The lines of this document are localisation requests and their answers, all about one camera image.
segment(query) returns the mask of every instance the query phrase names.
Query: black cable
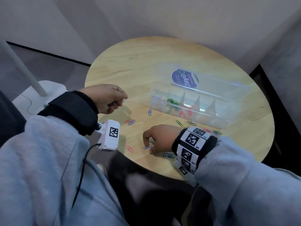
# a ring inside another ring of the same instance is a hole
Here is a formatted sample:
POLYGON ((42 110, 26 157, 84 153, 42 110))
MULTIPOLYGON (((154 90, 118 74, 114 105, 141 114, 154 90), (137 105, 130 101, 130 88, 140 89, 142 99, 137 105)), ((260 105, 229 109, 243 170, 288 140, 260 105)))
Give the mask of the black cable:
POLYGON ((85 155, 85 157, 84 157, 84 160, 83 160, 83 163, 82 163, 82 173, 81 173, 81 175, 80 175, 79 184, 78 184, 78 187, 77 187, 77 190, 76 190, 75 197, 74 197, 74 199, 73 199, 72 209, 73 209, 74 203, 75 203, 75 201, 76 201, 77 195, 78 195, 78 193, 79 193, 80 186, 82 185, 82 178, 84 177, 85 163, 86 163, 86 160, 87 160, 88 153, 89 153, 89 151, 90 151, 93 147, 95 147, 95 146, 100 146, 100 145, 101 145, 101 143, 97 143, 97 144, 94 144, 94 145, 92 145, 91 147, 89 147, 89 149, 88 149, 88 151, 87 151, 87 153, 86 153, 86 155, 85 155))

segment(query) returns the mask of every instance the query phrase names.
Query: hand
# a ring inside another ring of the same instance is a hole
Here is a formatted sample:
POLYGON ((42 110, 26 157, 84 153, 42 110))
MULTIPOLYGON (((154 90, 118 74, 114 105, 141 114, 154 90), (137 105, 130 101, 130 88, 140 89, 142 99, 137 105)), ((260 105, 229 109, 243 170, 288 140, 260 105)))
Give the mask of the hand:
POLYGON ((154 139, 155 143, 150 148, 150 154, 152 155, 160 152, 171 152, 172 144, 182 130, 180 127, 167 124, 152 126, 143 133, 143 143, 147 147, 150 144, 149 138, 154 139))
POLYGON ((99 84, 79 90, 87 95, 95 103, 98 112, 103 114, 113 113, 122 106, 123 99, 128 99, 126 92, 117 85, 99 84))

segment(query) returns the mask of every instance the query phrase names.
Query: left hand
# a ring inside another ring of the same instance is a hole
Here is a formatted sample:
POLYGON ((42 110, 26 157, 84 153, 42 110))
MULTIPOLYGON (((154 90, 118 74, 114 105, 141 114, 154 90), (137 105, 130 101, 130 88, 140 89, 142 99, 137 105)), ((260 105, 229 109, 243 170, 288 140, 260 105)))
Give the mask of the left hand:
POLYGON ((122 106, 124 98, 128 99, 128 95, 123 89, 117 85, 111 84, 89 86, 79 91, 91 98, 95 103, 98 112, 103 114, 113 113, 115 109, 122 106), (113 106, 109 106, 114 101, 116 101, 116 103, 113 106))

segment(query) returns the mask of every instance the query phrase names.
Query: blue label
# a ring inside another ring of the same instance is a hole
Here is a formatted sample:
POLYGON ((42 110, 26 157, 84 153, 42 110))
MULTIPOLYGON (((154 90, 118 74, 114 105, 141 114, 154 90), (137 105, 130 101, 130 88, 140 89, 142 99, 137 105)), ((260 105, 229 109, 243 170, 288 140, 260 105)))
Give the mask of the blue label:
POLYGON ((185 87, 196 88, 199 84, 199 80, 195 74, 192 74, 189 71, 177 69, 172 73, 171 79, 174 83, 178 83, 185 87))

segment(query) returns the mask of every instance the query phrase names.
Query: white wall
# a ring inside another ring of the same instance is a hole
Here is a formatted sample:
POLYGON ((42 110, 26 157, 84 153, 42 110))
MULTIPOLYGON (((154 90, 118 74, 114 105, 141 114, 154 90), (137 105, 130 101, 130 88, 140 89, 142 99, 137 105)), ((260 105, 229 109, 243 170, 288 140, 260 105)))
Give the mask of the white wall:
POLYGON ((92 63, 119 41, 171 36, 248 73, 300 17, 301 0, 0 0, 0 33, 14 43, 92 63))

